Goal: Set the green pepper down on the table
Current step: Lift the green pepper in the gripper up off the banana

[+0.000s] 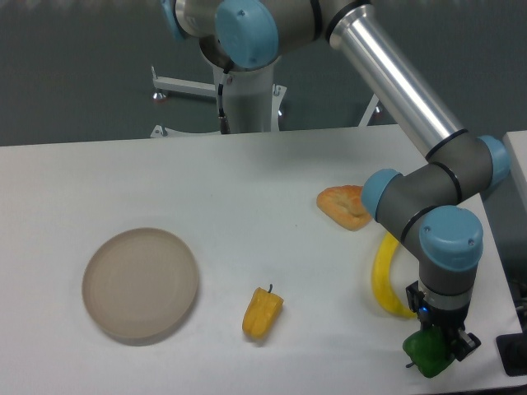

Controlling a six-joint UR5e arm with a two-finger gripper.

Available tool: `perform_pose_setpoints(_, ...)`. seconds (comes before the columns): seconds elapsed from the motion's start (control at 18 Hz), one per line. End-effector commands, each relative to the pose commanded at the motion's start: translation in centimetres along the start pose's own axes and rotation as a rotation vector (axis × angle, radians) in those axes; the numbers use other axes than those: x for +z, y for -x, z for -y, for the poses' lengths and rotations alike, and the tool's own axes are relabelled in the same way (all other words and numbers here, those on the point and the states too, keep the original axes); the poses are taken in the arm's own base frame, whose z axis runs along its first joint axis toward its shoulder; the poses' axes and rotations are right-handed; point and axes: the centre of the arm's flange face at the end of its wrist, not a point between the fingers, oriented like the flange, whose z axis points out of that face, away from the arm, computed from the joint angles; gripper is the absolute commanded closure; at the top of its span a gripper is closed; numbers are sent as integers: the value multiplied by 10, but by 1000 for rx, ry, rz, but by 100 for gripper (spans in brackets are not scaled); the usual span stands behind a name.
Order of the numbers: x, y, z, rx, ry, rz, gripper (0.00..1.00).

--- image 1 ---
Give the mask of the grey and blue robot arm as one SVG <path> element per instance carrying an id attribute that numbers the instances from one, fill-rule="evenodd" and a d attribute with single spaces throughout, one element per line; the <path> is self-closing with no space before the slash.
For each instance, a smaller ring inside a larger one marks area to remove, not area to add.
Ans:
<path id="1" fill-rule="evenodd" d="M 376 172 L 362 202 L 419 262 L 419 278 L 406 293 L 421 333 L 440 341 L 444 360 L 475 351 L 480 341 L 464 321 L 483 228 L 460 203 L 507 176 L 503 144 L 462 127 L 379 26 L 368 1 L 164 1 L 161 10 L 171 35 L 197 38 L 220 69 L 214 96 L 224 134 L 272 126 L 271 84 L 229 91 L 229 75 L 268 70 L 283 54 L 318 39 L 351 62 L 427 160 L 409 175 Z"/>

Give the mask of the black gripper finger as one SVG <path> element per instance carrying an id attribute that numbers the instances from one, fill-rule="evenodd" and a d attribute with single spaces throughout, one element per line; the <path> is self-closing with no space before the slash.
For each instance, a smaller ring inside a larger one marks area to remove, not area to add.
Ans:
<path id="1" fill-rule="evenodd" d="M 406 287 L 406 296 L 409 309 L 416 314 L 421 329 L 428 328 L 428 312 L 424 305 L 424 293 L 419 290 L 417 283 Z"/>
<path id="2" fill-rule="evenodd" d="M 447 328 L 446 340 L 451 354 L 457 361 L 462 361 L 481 346 L 480 339 L 464 327 Z"/>

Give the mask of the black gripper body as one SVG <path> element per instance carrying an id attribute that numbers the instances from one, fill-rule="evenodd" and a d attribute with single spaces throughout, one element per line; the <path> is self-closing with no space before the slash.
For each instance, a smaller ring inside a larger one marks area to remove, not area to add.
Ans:
<path id="1" fill-rule="evenodd" d="M 458 295 L 443 295 L 415 281 L 406 288 L 408 307 L 424 327 L 437 326 L 447 332 L 465 330 L 470 306 L 470 290 Z"/>

